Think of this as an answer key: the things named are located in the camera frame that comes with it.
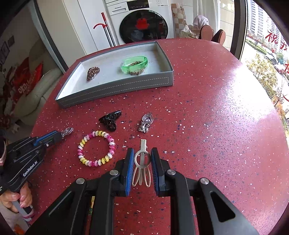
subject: green bangle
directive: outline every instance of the green bangle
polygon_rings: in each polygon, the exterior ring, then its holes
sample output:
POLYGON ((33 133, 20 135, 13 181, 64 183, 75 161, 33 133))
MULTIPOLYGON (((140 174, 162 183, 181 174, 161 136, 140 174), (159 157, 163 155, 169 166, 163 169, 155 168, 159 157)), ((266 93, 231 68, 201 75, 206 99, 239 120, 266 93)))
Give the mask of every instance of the green bangle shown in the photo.
POLYGON ((125 73, 135 72, 135 71, 145 68, 147 64, 148 64, 148 60, 146 57, 135 56, 135 57, 131 57, 123 61, 121 63, 121 70, 122 72, 125 72, 125 73), (136 64, 136 65, 130 65, 131 63, 138 62, 138 61, 141 61, 141 63, 136 64))

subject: tray stitching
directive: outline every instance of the tray stitching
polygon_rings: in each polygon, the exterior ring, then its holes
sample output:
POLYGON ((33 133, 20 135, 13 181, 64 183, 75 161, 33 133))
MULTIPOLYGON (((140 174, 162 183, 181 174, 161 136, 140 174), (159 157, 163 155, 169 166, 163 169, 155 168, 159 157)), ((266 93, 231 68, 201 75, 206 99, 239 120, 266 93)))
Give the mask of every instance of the tray stitching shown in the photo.
MULTIPOLYGON (((168 84, 168 83, 169 83, 169 80, 168 80, 167 83, 154 84, 153 86, 155 86, 155 85, 165 85, 165 84, 168 84)), ((152 86, 152 85, 141 86, 141 87, 133 87, 133 88, 128 88, 128 89, 119 90, 119 91, 127 91, 127 90, 131 90, 131 89, 135 89, 135 88, 142 88, 142 87, 149 87, 149 86, 152 86)), ((116 93, 116 92, 119 92, 119 91, 109 92, 109 93, 105 93, 105 94, 98 95, 98 96, 108 95, 108 94, 116 93)), ((95 97, 98 97, 98 96, 93 96, 93 97, 86 98, 86 99, 83 99, 83 100, 80 100, 80 101, 88 100, 88 99, 95 98, 95 97)))
MULTIPOLYGON (((119 86, 123 86, 123 85, 127 85, 127 84, 132 84, 132 83, 136 83, 136 82, 146 82, 146 81, 155 80, 155 79, 162 79, 162 78, 152 78, 152 79, 143 80, 143 81, 129 82, 129 83, 121 84, 121 85, 116 85, 116 86, 113 86, 113 87, 119 87, 119 86)), ((105 90, 105 89, 109 89, 109 88, 113 88, 113 87, 107 87, 107 88, 103 88, 103 89, 100 89, 100 90, 97 90, 97 91, 92 91, 92 92, 89 92, 89 93, 86 93, 86 94, 83 94, 83 95, 76 96, 76 97, 74 97, 74 98, 68 99, 68 100, 66 100, 66 101, 64 101, 64 102, 67 102, 67 101, 69 101, 69 100, 72 100, 72 99, 75 99, 75 98, 78 98, 78 97, 81 97, 81 96, 84 96, 84 95, 88 95, 88 94, 90 94, 90 93, 99 92, 99 91, 102 91, 102 90, 105 90)))

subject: black hair claw clip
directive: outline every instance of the black hair claw clip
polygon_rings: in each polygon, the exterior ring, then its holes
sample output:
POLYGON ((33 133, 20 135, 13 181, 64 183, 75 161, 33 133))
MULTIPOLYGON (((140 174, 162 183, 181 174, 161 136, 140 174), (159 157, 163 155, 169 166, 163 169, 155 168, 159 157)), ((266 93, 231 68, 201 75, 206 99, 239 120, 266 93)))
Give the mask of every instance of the black hair claw clip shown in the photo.
POLYGON ((106 126, 107 129, 110 131, 116 130, 116 123, 115 120, 118 119, 121 116, 121 111, 114 111, 112 113, 109 113, 107 115, 104 115, 98 121, 106 126))

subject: red speckled countertop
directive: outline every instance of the red speckled countertop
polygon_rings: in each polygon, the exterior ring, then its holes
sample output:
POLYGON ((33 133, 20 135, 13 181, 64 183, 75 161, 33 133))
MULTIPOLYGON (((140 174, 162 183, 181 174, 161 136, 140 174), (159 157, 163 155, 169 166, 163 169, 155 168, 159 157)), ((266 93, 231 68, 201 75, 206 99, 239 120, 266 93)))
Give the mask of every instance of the red speckled countertop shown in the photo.
MULTIPOLYGON (((37 211, 34 219, 78 177, 92 179, 113 169, 128 147, 139 150, 140 139, 145 138, 148 150, 157 147, 171 168, 192 179, 210 179, 261 235, 267 235, 288 203, 289 171, 283 127, 265 90, 246 66, 217 43, 192 39, 158 42, 174 68, 172 87, 128 92, 60 109, 55 98, 79 60, 63 76, 45 104, 33 136, 69 126, 74 132, 49 149, 45 162, 31 177, 37 211), (97 168, 84 166, 76 154, 78 143, 84 134, 104 130, 98 119, 119 109, 123 114, 112 133, 117 146, 113 159, 97 168), (138 131, 138 123, 149 112, 154 122, 144 134, 138 131)), ((99 159, 108 146, 105 140, 92 140, 85 151, 88 159, 99 159)), ((153 185, 136 186, 128 198, 115 198, 114 214, 116 235, 169 234, 169 198, 157 198, 153 185)))

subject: red handle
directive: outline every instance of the red handle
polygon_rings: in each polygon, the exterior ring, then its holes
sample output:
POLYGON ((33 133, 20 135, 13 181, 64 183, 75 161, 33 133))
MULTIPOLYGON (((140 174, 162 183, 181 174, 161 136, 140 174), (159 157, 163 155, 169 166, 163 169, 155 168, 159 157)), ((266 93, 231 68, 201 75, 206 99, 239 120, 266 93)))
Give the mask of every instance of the red handle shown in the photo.
POLYGON ((101 13, 101 15, 102 15, 103 20, 106 21, 106 18, 103 12, 101 13))
POLYGON ((95 25, 95 26, 93 27, 93 29, 95 29, 95 27, 98 26, 98 25, 102 25, 102 27, 105 28, 105 24, 101 24, 101 23, 100 23, 100 24, 95 25))

